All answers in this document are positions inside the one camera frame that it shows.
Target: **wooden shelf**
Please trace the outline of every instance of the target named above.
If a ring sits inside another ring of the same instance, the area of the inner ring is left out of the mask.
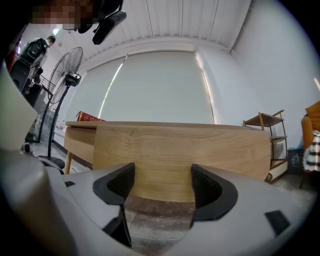
[[[274,126],[283,121],[283,119],[280,117],[265,114],[265,113],[261,113],[261,116],[262,116],[264,127]],[[261,126],[259,115],[255,116],[254,118],[251,118],[248,121],[245,121],[245,124],[248,126]]]
[[[270,137],[270,141],[272,143],[278,143],[278,142],[282,142],[287,138],[287,136],[271,136]]]

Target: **striped cloth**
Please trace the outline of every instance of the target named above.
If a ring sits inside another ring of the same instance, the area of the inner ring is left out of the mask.
[[[313,134],[313,142],[304,152],[303,167],[305,171],[320,172],[320,131],[314,130]]]

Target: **white roller blind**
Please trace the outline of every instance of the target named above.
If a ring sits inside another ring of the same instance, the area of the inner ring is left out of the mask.
[[[129,56],[100,117],[107,121],[214,123],[196,56],[179,51]]]
[[[76,88],[66,113],[66,121],[75,121],[79,111],[98,117],[109,85],[125,58],[103,64],[89,71]]]

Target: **floor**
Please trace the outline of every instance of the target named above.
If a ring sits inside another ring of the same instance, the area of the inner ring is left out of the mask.
[[[32,144],[34,156],[46,155],[48,144]],[[52,145],[51,155],[65,160],[66,154]],[[76,161],[71,162],[70,173],[90,171]],[[317,197],[316,190],[306,179],[299,189],[301,176],[287,174],[273,184],[287,191],[302,207],[311,209]],[[194,203],[163,202],[129,196],[124,204],[125,216],[132,241],[132,250],[146,256],[159,256],[173,247],[188,232]]]

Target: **light wood table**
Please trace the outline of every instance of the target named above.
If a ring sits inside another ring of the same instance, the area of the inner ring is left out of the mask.
[[[80,121],[67,122],[66,173],[72,154],[93,170],[135,163],[133,196],[192,202],[191,165],[216,167],[263,181],[270,167],[270,138],[242,126]]]

